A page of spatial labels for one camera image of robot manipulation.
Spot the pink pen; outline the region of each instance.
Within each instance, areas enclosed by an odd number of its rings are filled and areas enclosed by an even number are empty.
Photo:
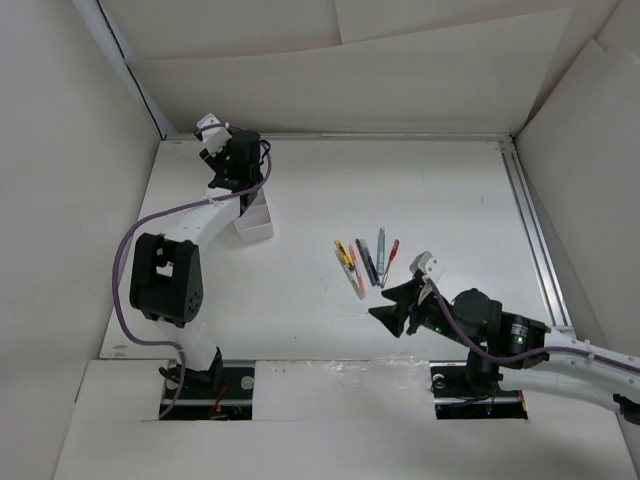
[[[387,269],[384,272],[384,277],[382,277],[382,287],[384,287],[385,283],[387,283],[387,278],[389,277],[389,267],[391,267],[391,262],[394,258],[396,258],[396,253],[398,253],[398,247],[400,246],[400,240],[393,242],[393,248],[391,249],[391,253],[389,254],[389,261],[387,262]]]
[[[358,285],[360,285],[360,290],[362,290],[362,296],[364,297],[367,295],[367,291],[364,289],[364,280],[362,279],[362,275],[360,275],[358,258],[356,257],[356,251],[353,248],[353,245],[349,245],[349,255],[351,255],[351,261],[356,266],[356,278],[358,279]]]

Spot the pen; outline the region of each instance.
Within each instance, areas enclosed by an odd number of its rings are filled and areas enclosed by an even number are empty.
[[[358,285],[360,285],[360,291],[362,292],[362,296],[365,297],[367,295],[367,291],[364,288],[364,280],[362,279],[362,275],[360,274],[360,267],[358,267],[358,257],[356,257],[356,251],[353,248],[353,245],[349,245],[349,254],[351,255],[351,261],[353,265],[356,267],[356,278],[358,279]]]
[[[362,300],[363,296],[362,296],[362,292],[360,291],[360,287],[358,286],[357,282],[353,279],[353,276],[349,271],[349,267],[347,267],[347,265],[344,263],[344,259],[342,258],[342,252],[340,252],[339,250],[336,250],[336,257],[338,257],[338,261],[340,262],[340,265],[342,266],[342,269],[344,270],[345,275],[347,275],[347,278],[349,279],[349,283],[351,283],[351,286],[356,291],[356,295],[358,295],[358,298]]]
[[[378,276],[382,278],[384,275],[384,228],[380,229],[378,234]]]
[[[367,271],[367,276],[369,277],[371,286],[375,287],[377,285],[377,282],[373,278],[373,272],[371,271],[371,266],[369,265],[369,260],[367,259],[367,253],[364,251],[364,247],[362,246],[362,242],[360,241],[360,239],[356,239],[356,247],[358,247],[358,251],[360,252],[360,258],[362,258],[362,264],[364,265],[364,269]]]
[[[393,242],[393,248],[391,248],[391,253],[389,254],[389,261],[387,262],[387,269],[384,272],[384,277],[382,277],[382,287],[384,288],[387,283],[387,278],[389,278],[389,268],[391,267],[391,262],[394,258],[396,258],[396,253],[398,253],[398,247],[400,246],[400,240],[396,239]]]
[[[340,255],[342,256],[342,262],[347,266],[349,270],[353,270],[355,267],[351,262],[349,255],[347,255],[347,251],[342,246],[342,242],[340,240],[335,240],[333,243],[336,244],[336,247],[338,248],[338,252],[340,252]]]
[[[373,259],[371,258],[371,253],[369,253],[369,246],[367,245],[366,240],[362,240],[362,248],[364,248],[364,253],[367,255],[367,261],[369,262],[369,268],[371,268],[371,276],[373,277],[373,285],[380,285],[380,279],[378,278],[378,272],[376,272],[376,266],[373,264]]]

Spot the black pen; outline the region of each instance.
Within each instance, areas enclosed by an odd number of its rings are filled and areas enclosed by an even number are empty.
[[[375,279],[373,278],[373,273],[371,271],[371,265],[369,265],[367,253],[364,251],[364,248],[362,247],[362,242],[357,238],[356,238],[356,247],[358,247],[358,252],[360,252],[360,257],[362,257],[362,264],[364,265],[364,269],[367,271],[367,276],[369,277],[371,286],[375,287],[377,284]]]
[[[367,245],[367,241],[366,240],[362,240],[362,248],[364,248],[364,253],[367,255],[367,261],[369,262],[369,268],[371,268],[371,275],[373,276],[373,279],[371,280],[371,284],[374,287],[376,285],[380,285],[380,278],[378,278],[378,272],[376,272],[376,265],[375,265],[375,263],[373,263],[373,258],[371,258],[371,252],[369,251],[369,246]]]

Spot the red wire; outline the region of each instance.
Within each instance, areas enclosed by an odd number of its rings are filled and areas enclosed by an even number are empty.
[[[220,393],[218,393],[218,396],[216,397],[216,401],[213,404],[213,407],[211,407],[211,410],[209,411],[209,420],[211,420],[211,417],[213,417],[213,414],[216,413],[216,409],[218,408],[218,404],[220,403],[220,399],[222,398],[222,396],[227,391],[227,388],[229,388],[229,380],[225,380],[224,383],[222,384],[222,388],[220,389]]]

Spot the white container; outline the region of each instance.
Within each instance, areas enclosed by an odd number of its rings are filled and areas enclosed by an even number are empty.
[[[244,243],[258,242],[273,237],[271,214],[262,189],[258,190],[253,203],[234,223],[240,240]]]

